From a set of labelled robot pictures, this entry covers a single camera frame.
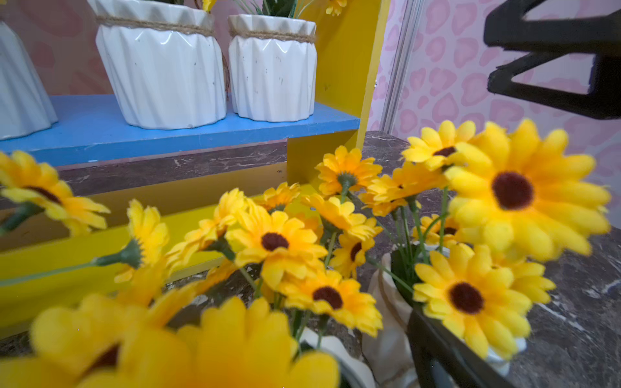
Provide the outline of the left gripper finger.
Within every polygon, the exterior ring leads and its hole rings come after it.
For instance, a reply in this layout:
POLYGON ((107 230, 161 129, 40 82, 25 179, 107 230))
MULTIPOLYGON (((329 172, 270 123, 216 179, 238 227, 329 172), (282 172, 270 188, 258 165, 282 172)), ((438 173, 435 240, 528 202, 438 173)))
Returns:
POLYGON ((407 334, 421 387, 513 385, 419 305, 412 307, 407 334))

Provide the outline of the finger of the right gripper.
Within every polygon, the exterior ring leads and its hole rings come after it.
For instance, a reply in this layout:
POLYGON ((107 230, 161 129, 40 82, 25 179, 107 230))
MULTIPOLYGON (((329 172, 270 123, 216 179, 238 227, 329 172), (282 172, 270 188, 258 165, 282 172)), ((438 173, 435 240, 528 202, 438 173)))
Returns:
POLYGON ((598 121, 620 118, 620 10, 607 16, 527 20, 539 1, 505 1, 485 19, 484 43, 521 52, 488 76, 488 91, 598 121), (585 94, 515 82, 515 77, 570 54, 589 54, 585 94))

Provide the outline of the yellow two-tier shelf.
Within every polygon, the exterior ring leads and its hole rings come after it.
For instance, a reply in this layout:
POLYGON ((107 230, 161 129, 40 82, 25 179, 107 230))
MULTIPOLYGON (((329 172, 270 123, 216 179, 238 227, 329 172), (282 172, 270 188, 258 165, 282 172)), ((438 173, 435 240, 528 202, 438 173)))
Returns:
POLYGON ((360 148, 373 94, 383 29, 390 4, 361 1, 320 27, 332 38, 319 48, 315 113, 303 121, 268 123, 228 113, 197 129, 145 130, 121 121, 109 97, 63 96, 68 123, 32 141, 37 162, 65 172, 115 167, 122 189, 107 191, 93 179, 93 201, 108 207, 108 227, 71 237, 59 221, 38 214, 1 237, 1 338, 26 332, 50 307, 72 307, 93 293, 121 288, 121 265, 86 268, 86 263, 119 252, 129 242, 126 210, 131 200, 155 207, 176 244, 212 215, 223 192, 262 193, 282 182, 318 190, 317 164, 339 146, 360 148), (53 137, 87 134, 76 144, 53 145, 53 137))

